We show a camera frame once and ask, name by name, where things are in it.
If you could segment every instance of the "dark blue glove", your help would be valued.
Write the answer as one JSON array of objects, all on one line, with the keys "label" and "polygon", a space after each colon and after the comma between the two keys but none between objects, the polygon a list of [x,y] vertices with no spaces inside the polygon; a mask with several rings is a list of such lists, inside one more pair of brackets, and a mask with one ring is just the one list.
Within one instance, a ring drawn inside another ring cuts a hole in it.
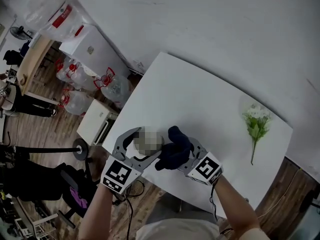
[{"label": "dark blue glove", "polygon": [[172,126],[168,130],[168,137],[173,143],[162,147],[160,161],[155,164],[155,169],[175,170],[185,164],[189,159],[191,143],[189,138],[184,135],[177,126]]}]

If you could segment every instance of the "person's shoulder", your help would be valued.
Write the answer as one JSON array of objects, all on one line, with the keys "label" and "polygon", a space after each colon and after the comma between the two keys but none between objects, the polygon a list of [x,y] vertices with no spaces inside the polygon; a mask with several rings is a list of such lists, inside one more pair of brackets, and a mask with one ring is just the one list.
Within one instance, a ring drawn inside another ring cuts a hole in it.
[{"label": "person's shoulder", "polygon": [[245,232],[239,240],[270,240],[260,228],[252,228]]}]

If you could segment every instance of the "black pants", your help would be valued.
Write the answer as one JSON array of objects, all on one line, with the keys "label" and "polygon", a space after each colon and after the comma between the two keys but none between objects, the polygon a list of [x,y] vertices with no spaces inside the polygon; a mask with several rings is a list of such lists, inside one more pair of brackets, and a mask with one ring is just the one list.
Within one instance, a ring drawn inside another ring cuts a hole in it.
[{"label": "black pants", "polygon": [[49,118],[52,115],[52,110],[49,109],[50,105],[51,103],[34,97],[30,97],[27,95],[22,96],[20,88],[16,86],[16,95],[11,111]]}]

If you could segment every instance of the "person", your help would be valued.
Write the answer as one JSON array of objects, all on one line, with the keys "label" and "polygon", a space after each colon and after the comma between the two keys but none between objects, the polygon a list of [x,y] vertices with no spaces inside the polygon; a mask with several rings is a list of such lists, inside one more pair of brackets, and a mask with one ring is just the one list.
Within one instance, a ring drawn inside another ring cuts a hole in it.
[{"label": "person", "polygon": [[[225,215],[240,240],[268,240],[250,204],[221,175],[214,186]],[[107,240],[113,194],[99,184],[80,224],[78,239]],[[165,193],[156,203],[136,240],[217,240],[217,221],[212,213],[201,210]]]},{"label": "person", "polygon": [[[8,83],[4,82],[7,76],[5,74],[0,74],[0,89],[5,88]],[[4,94],[0,96],[0,107],[3,110],[9,111],[10,116],[14,112],[25,113],[29,115],[39,116],[39,117],[54,117],[57,113],[57,109],[51,109],[51,103],[45,102],[43,100],[30,97],[28,95],[21,94],[20,87],[10,83],[8,86],[10,89],[9,94]]]}]

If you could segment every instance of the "round base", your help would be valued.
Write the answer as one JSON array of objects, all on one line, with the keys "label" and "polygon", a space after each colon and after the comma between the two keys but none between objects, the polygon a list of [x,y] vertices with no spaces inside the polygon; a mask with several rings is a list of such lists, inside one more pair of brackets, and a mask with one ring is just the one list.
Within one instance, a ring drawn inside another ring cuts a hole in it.
[{"label": "round base", "polygon": [[82,139],[77,138],[72,145],[73,148],[79,148],[80,151],[74,151],[74,157],[79,161],[84,161],[89,155],[89,147],[88,144]]}]

